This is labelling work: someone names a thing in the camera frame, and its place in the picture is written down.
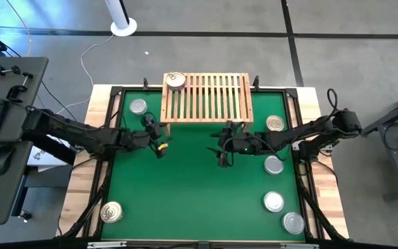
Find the wooden slatted shelf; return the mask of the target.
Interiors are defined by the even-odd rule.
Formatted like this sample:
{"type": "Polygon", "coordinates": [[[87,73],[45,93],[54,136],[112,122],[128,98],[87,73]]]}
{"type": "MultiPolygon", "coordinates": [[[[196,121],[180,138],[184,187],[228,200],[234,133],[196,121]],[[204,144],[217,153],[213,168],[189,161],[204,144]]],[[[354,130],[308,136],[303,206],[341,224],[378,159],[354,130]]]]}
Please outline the wooden slatted shelf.
{"type": "Polygon", "coordinates": [[[162,81],[160,122],[166,135],[173,124],[254,123],[251,86],[247,73],[184,73],[185,87],[172,91],[162,81]]]}

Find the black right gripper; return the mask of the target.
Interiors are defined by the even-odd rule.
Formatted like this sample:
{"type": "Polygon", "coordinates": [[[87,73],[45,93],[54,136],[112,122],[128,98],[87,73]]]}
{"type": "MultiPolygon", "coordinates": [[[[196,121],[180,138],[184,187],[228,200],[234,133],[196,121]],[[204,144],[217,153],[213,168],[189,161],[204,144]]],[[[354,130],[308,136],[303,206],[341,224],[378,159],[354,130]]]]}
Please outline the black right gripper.
{"type": "Polygon", "coordinates": [[[231,120],[226,121],[225,127],[222,128],[221,132],[211,134],[212,138],[218,138],[218,146],[220,149],[214,149],[207,147],[208,150],[218,156],[218,165],[221,167],[231,167],[234,164],[234,153],[231,150],[231,142],[234,136],[238,133],[240,128],[244,127],[244,122],[233,122],[231,120]]]}

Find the white printed box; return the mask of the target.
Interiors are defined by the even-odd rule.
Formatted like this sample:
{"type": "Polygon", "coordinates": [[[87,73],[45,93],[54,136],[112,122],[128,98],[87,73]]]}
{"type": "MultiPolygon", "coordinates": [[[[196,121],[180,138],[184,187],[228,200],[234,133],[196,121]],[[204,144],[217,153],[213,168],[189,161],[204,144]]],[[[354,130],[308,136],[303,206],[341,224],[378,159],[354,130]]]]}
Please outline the white printed box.
{"type": "Polygon", "coordinates": [[[36,168],[38,172],[44,172],[49,169],[66,165],[67,163],[64,161],[55,158],[53,155],[37,147],[33,147],[31,149],[27,162],[27,166],[36,168]]]}

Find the gold-lid red-blue label can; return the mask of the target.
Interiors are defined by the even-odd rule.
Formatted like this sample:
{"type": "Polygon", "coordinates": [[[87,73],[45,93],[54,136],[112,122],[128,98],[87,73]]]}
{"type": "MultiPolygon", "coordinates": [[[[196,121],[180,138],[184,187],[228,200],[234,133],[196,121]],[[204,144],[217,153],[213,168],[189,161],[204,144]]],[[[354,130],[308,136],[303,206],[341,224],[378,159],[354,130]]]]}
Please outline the gold-lid red-blue label can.
{"type": "Polygon", "coordinates": [[[122,206],[116,201],[105,203],[99,211],[99,217],[105,223],[118,222],[123,217],[122,206]]]}
{"type": "Polygon", "coordinates": [[[180,91],[185,87],[186,76],[181,72],[170,72],[165,76],[164,82],[172,91],[180,91]]]}
{"type": "Polygon", "coordinates": [[[270,131],[282,131],[285,128],[283,119],[276,115],[268,116],[265,124],[270,131]]]}

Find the black computer mouse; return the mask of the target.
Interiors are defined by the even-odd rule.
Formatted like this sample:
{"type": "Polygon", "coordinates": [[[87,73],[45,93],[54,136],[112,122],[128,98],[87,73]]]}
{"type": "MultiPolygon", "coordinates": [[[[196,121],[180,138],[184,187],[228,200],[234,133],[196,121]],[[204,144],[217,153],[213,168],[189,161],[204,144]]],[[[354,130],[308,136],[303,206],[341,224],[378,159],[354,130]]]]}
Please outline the black computer mouse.
{"type": "Polygon", "coordinates": [[[0,175],[5,174],[10,168],[10,161],[15,150],[16,149],[11,146],[0,147],[0,175]]]}

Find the green table mat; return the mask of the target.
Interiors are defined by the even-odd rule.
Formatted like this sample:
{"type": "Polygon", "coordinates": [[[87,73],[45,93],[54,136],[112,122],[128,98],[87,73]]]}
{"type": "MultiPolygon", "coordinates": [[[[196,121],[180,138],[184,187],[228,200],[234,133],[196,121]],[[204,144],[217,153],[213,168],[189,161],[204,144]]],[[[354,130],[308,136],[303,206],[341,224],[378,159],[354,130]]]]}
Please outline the green table mat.
{"type": "Polygon", "coordinates": [[[149,148],[119,153],[113,163],[108,199],[122,206],[123,217],[102,228],[104,240],[301,241],[282,224],[284,214],[300,212],[292,157],[280,174],[264,170],[264,156],[237,154],[232,167],[218,165],[220,124],[175,124],[167,154],[149,148]],[[280,212],[263,204],[268,192],[285,201],[280,212]]]}

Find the black diagonal support beam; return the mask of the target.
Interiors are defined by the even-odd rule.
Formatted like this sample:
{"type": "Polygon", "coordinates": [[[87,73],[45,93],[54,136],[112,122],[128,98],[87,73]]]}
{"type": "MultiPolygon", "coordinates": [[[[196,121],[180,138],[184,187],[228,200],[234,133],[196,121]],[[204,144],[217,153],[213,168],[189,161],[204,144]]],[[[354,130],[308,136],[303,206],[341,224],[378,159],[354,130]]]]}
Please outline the black diagonal support beam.
{"type": "Polygon", "coordinates": [[[24,134],[22,140],[32,142],[32,147],[37,147],[53,155],[55,158],[67,163],[67,165],[72,165],[75,161],[76,152],[65,140],[54,136],[35,134],[24,134]]]}

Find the black aluminium table frame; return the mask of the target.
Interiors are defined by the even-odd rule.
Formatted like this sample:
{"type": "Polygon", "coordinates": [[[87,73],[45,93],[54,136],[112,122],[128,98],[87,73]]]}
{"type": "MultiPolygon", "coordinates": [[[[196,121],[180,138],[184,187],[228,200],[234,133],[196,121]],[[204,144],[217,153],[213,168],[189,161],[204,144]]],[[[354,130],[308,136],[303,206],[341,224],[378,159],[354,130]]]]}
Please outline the black aluminium table frame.
{"type": "MultiPolygon", "coordinates": [[[[86,114],[86,121],[93,126],[100,126],[106,117],[106,113],[108,110],[108,103],[110,102],[110,93],[119,91],[120,85],[95,85],[93,89],[93,94],[88,106],[88,112],[86,114]]],[[[147,98],[155,99],[155,101],[150,100],[149,108],[153,110],[154,108],[157,111],[160,110],[161,103],[161,92],[162,87],[153,87],[153,89],[149,89],[148,91],[142,90],[142,87],[122,87],[125,89],[123,95],[118,93],[114,97],[116,100],[113,103],[113,107],[111,108],[116,112],[116,109],[119,107],[119,100],[123,100],[122,104],[123,112],[125,113],[127,126],[132,129],[140,129],[139,118],[137,116],[133,116],[129,110],[129,103],[131,102],[132,95],[134,97],[144,97],[147,101],[147,98]]],[[[316,95],[316,89],[312,87],[298,87],[298,88],[263,88],[259,89],[258,92],[252,93],[252,103],[254,107],[254,117],[260,118],[263,117],[261,121],[254,121],[254,127],[252,131],[258,131],[264,129],[265,120],[269,114],[277,113],[276,115],[285,116],[285,119],[292,120],[287,121],[291,122],[293,126],[296,126],[297,116],[300,115],[299,118],[302,120],[302,123],[306,123],[312,120],[316,120],[321,115],[319,108],[319,101],[316,95]]],[[[73,170],[72,176],[70,178],[69,186],[66,193],[66,198],[64,201],[63,209],[61,212],[61,217],[59,220],[59,225],[63,233],[68,232],[70,227],[76,222],[78,218],[82,215],[82,212],[88,205],[90,196],[94,196],[95,194],[91,193],[91,190],[94,189],[93,179],[98,179],[98,187],[101,186],[102,181],[105,179],[105,176],[108,173],[109,176],[112,177],[113,172],[113,163],[115,156],[110,162],[103,162],[100,167],[99,177],[95,177],[95,170],[97,167],[97,163],[94,160],[90,162],[86,162],[76,169],[73,170]]],[[[348,230],[345,224],[345,218],[343,215],[343,208],[341,206],[341,199],[339,196],[339,191],[337,187],[337,183],[335,177],[332,173],[326,168],[323,168],[322,165],[318,163],[313,164],[314,169],[313,172],[313,181],[314,182],[314,191],[317,195],[317,199],[320,205],[320,208],[323,210],[323,213],[329,219],[329,221],[334,225],[338,232],[341,235],[347,237],[348,230]]],[[[110,201],[108,199],[108,193],[105,194],[105,202],[110,201]]],[[[89,235],[94,235],[97,228],[99,228],[99,232],[96,235],[99,235],[101,241],[113,241],[113,240],[104,240],[102,238],[102,228],[104,223],[99,218],[99,206],[103,199],[95,206],[93,210],[93,214],[91,218],[86,222],[85,225],[88,226],[87,229],[89,235]]],[[[150,244],[153,242],[173,242],[173,243],[187,243],[191,241],[204,241],[204,240],[139,240],[139,239],[119,239],[121,241],[127,241],[127,244],[131,245],[131,242],[144,242],[148,241],[150,244]]],[[[297,242],[297,241],[212,241],[216,243],[239,243],[242,245],[243,243],[257,243],[259,242],[261,245],[266,243],[279,243],[279,242],[297,242]]]]}

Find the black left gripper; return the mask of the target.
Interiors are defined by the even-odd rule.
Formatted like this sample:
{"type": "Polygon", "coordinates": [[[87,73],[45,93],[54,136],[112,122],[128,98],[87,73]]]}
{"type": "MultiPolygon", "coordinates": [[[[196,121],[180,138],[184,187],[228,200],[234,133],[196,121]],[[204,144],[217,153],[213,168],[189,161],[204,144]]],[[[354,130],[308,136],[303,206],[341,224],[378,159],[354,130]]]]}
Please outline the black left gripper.
{"type": "MultiPolygon", "coordinates": [[[[156,119],[153,117],[152,114],[144,114],[144,116],[143,116],[143,126],[144,126],[145,131],[146,131],[147,133],[148,133],[148,126],[149,126],[150,124],[153,124],[153,123],[159,124],[159,123],[156,121],[156,119]]],[[[149,135],[149,147],[150,147],[150,149],[155,153],[155,155],[156,155],[157,158],[162,158],[162,157],[164,157],[165,154],[166,154],[166,152],[167,152],[167,149],[168,149],[168,148],[166,148],[166,149],[163,149],[162,151],[159,151],[159,150],[158,150],[158,147],[159,147],[161,144],[163,144],[163,143],[168,143],[168,142],[170,142],[170,141],[172,140],[172,139],[171,139],[171,136],[167,136],[167,135],[164,135],[163,138],[166,139],[166,140],[164,140],[163,142],[159,142],[158,139],[157,139],[157,140],[154,140],[154,139],[152,139],[152,138],[150,137],[150,135],[149,135]]]]}

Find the silver aluminium bar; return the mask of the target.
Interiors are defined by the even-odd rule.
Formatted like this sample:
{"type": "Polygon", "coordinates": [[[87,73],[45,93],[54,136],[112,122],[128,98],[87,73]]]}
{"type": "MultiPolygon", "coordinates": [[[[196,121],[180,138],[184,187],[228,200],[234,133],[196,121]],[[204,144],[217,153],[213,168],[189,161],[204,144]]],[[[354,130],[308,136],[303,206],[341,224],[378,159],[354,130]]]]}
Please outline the silver aluminium bar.
{"type": "Polygon", "coordinates": [[[320,249],[319,245],[311,243],[282,243],[280,249],[320,249]]]}
{"type": "Polygon", "coordinates": [[[126,247],[127,243],[123,241],[104,241],[88,243],[87,249],[112,249],[126,247]]]}

